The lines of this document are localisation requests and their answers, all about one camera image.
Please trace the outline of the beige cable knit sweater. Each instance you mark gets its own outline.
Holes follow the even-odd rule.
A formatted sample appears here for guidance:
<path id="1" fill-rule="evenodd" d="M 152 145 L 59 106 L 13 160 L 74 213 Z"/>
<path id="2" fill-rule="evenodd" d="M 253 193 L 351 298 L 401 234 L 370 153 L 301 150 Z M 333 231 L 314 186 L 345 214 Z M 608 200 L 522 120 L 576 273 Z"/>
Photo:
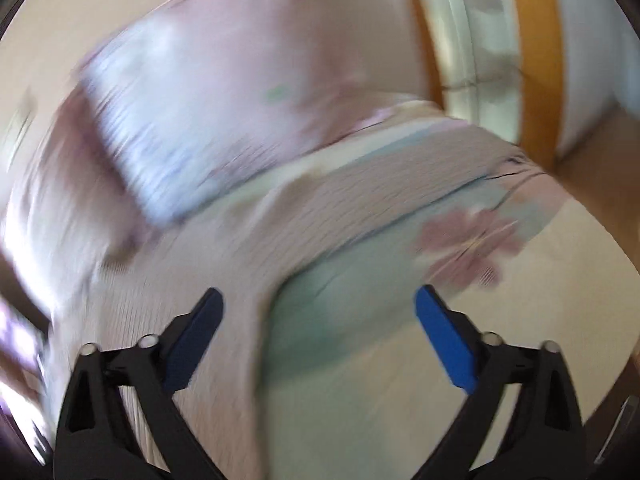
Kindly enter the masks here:
<path id="1" fill-rule="evenodd" d="M 319 257 L 489 174 L 516 147 L 473 126 L 395 127 L 267 172 L 122 261 L 104 261 L 56 320 L 46 361 L 51 413 L 84 341 L 116 347 L 158 330 L 206 289 L 224 319 L 181 400 L 223 472 L 260 479 L 257 375 L 279 287 Z"/>

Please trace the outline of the pastel patchwork bed quilt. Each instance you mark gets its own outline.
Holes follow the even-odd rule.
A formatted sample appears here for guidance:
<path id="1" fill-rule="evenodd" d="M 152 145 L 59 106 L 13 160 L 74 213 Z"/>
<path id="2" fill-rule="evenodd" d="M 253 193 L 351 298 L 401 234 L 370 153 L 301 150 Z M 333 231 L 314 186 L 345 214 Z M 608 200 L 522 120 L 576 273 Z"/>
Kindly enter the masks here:
<path id="1" fill-rule="evenodd" d="M 260 178 L 208 232 L 224 320 L 193 418 L 233 479 L 408 479 L 486 350 L 562 354 L 589 414 L 636 336 L 639 275 L 606 229 L 422 102 Z"/>

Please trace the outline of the pink floral right pillow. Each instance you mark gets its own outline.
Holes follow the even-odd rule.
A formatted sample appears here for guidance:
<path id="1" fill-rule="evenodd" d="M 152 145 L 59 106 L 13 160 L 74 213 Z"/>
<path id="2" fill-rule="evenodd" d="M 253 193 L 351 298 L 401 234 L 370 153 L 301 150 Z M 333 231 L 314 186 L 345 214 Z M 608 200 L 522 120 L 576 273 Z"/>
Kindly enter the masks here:
<path id="1" fill-rule="evenodd" d="M 382 122 L 423 90 L 407 0 L 168 0 L 78 79 L 145 218 Z"/>

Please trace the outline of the pink floral left pillow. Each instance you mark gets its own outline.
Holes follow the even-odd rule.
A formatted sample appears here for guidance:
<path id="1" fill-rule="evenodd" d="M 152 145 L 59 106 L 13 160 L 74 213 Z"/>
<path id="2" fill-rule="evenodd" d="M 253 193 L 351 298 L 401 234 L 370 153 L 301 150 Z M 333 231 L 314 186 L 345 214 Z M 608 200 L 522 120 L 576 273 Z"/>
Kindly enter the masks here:
<path id="1" fill-rule="evenodd" d="M 73 88 L 16 178 L 1 221 L 18 281 L 54 330 L 96 337 L 94 283 L 153 234 L 106 154 L 88 96 Z"/>

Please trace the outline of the pink floral pillow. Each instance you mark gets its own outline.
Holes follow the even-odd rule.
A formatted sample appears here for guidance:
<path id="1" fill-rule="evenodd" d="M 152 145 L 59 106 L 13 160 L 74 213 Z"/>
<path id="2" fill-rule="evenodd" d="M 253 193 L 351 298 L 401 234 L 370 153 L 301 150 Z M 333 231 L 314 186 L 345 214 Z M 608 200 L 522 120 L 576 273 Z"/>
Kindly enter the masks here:
<path id="1" fill-rule="evenodd" d="M 88 96 L 73 88 L 16 178 L 1 221 L 18 281 L 54 330 L 96 337 L 94 283 L 153 234 L 106 154 Z"/>
<path id="2" fill-rule="evenodd" d="M 407 0 L 168 0 L 78 79 L 145 218 L 382 122 L 423 90 Z"/>

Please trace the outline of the wooden framed glass door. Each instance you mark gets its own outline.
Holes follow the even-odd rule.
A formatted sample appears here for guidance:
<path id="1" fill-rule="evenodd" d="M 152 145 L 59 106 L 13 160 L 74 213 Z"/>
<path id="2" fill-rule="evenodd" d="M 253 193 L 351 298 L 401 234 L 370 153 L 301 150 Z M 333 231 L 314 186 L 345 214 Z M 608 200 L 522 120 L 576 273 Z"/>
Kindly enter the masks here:
<path id="1" fill-rule="evenodd" d="M 565 104 L 558 0 L 410 0 L 433 101 L 556 161 Z"/>

